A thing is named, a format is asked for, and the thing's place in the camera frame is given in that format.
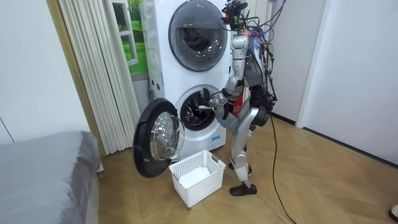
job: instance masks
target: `open washing machine door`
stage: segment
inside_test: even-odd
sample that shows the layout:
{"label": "open washing machine door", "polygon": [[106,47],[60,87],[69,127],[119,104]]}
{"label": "open washing machine door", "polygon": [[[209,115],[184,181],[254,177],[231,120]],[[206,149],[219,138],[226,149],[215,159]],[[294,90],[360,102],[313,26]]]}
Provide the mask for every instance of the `open washing machine door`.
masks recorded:
{"label": "open washing machine door", "polygon": [[187,1],[175,11],[169,26],[169,43],[183,67],[202,72],[221,60],[228,43],[222,17],[209,1]]}
{"label": "open washing machine door", "polygon": [[134,163],[143,177],[157,177],[181,151],[184,124],[166,99],[152,101],[142,113],[134,135]]}

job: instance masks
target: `gray bedding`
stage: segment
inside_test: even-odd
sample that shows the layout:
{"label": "gray bedding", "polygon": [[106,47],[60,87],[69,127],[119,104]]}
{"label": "gray bedding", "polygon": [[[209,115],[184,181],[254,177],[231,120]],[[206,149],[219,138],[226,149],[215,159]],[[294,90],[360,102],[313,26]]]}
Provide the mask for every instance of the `gray bedding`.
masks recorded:
{"label": "gray bedding", "polygon": [[83,224],[99,166],[86,132],[0,146],[0,223]]}

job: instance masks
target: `white plastic basket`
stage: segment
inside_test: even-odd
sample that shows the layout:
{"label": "white plastic basket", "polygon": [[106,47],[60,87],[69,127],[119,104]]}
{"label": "white plastic basket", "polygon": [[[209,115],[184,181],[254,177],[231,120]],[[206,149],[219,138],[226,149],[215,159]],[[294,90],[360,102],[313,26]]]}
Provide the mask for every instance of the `white plastic basket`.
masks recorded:
{"label": "white plastic basket", "polygon": [[[197,183],[192,183],[191,187],[185,188],[180,183],[180,178],[198,167],[206,167],[210,175]],[[172,172],[174,188],[190,208],[221,188],[225,164],[212,153],[204,150],[172,164],[169,169]]]}

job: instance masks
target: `mattress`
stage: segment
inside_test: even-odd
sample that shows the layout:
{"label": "mattress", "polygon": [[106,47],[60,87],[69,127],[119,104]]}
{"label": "mattress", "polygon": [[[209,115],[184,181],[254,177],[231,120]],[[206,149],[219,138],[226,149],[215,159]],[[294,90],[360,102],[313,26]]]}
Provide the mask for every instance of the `mattress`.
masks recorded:
{"label": "mattress", "polygon": [[53,134],[0,146],[0,153],[0,223],[85,223],[100,166],[92,134]]}

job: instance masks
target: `sticker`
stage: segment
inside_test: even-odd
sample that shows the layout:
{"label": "sticker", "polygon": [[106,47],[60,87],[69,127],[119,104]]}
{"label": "sticker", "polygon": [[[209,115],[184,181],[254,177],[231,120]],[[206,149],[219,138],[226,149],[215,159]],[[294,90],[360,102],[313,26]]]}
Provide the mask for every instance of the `sticker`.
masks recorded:
{"label": "sticker", "polygon": [[163,72],[160,73],[160,75],[162,76],[162,86],[164,86],[164,81],[163,81]]}
{"label": "sticker", "polygon": [[217,139],[220,139],[220,136],[212,137],[212,138],[211,138],[211,141],[215,141],[215,140],[217,140]]}

